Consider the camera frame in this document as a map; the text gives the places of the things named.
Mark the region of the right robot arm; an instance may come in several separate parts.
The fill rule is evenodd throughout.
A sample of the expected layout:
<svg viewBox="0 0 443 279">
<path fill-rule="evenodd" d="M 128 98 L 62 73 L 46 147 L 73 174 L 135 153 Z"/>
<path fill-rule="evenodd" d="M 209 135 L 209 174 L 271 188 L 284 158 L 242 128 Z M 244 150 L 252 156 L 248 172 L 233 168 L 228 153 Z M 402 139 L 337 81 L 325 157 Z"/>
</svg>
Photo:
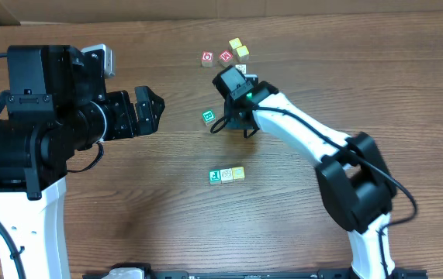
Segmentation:
<svg viewBox="0 0 443 279">
<path fill-rule="evenodd" d="M 329 216 L 348 233 L 354 278 L 391 278 L 388 225 L 396 186 L 374 139 L 349 136 L 313 119 L 266 81 L 251 81 L 234 66 L 213 79 L 224 99 L 217 133 L 234 121 L 244 137 L 269 133 L 298 150 L 313 166 Z"/>
</svg>

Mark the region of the green letter B block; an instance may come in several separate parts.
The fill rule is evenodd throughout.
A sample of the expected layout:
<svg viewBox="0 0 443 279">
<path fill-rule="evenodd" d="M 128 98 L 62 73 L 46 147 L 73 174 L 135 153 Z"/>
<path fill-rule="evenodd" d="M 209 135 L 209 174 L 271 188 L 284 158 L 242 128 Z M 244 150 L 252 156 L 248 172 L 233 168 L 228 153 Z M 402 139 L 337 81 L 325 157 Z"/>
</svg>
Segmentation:
<svg viewBox="0 0 443 279">
<path fill-rule="evenodd" d="M 216 121 L 216 115 L 213 110 L 206 110 L 202 113 L 202 120 L 207 126 L 212 125 Z"/>
</svg>

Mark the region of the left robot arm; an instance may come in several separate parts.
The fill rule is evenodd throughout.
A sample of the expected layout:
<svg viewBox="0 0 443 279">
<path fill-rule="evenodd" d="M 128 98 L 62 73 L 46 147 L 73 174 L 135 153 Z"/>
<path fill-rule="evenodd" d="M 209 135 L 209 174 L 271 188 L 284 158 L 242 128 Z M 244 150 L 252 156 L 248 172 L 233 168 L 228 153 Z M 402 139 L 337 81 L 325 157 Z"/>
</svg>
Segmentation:
<svg viewBox="0 0 443 279">
<path fill-rule="evenodd" d="M 6 278 L 68 278 L 67 161 L 105 141 L 157 131 L 164 100 L 146 86 L 109 92 L 105 45 L 11 46 L 0 93 L 0 261 Z"/>
</svg>

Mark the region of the red Y wooden block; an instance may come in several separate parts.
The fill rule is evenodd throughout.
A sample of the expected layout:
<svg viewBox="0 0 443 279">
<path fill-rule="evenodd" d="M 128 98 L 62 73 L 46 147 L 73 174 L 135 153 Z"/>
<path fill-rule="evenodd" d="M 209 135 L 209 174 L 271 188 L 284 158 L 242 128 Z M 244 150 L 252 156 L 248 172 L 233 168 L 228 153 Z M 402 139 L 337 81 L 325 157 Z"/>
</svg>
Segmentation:
<svg viewBox="0 0 443 279">
<path fill-rule="evenodd" d="M 245 180 L 245 172 L 243 167 L 233 167 L 232 175 L 235 181 L 244 181 Z"/>
</svg>

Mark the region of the green letter F block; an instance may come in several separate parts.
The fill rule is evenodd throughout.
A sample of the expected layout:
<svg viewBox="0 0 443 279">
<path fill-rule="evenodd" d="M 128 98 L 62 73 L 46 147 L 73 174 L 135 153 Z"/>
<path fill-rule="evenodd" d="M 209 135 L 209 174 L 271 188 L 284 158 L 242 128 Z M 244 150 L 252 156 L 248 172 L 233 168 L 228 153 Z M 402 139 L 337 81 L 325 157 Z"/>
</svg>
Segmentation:
<svg viewBox="0 0 443 279">
<path fill-rule="evenodd" d="M 220 170 L 210 170 L 209 171 L 209 183 L 210 184 L 220 184 L 221 183 Z"/>
</svg>

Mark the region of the plain E pretzel block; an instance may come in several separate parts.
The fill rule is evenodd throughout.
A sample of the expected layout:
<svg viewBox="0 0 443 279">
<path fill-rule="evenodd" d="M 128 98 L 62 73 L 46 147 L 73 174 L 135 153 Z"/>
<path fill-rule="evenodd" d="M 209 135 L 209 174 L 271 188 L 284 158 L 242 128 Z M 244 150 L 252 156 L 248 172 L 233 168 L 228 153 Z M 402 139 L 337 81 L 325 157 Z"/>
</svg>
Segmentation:
<svg viewBox="0 0 443 279">
<path fill-rule="evenodd" d="M 230 183 L 234 180 L 234 175 L 231 168 L 221 169 L 220 176 L 222 183 Z"/>
</svg>

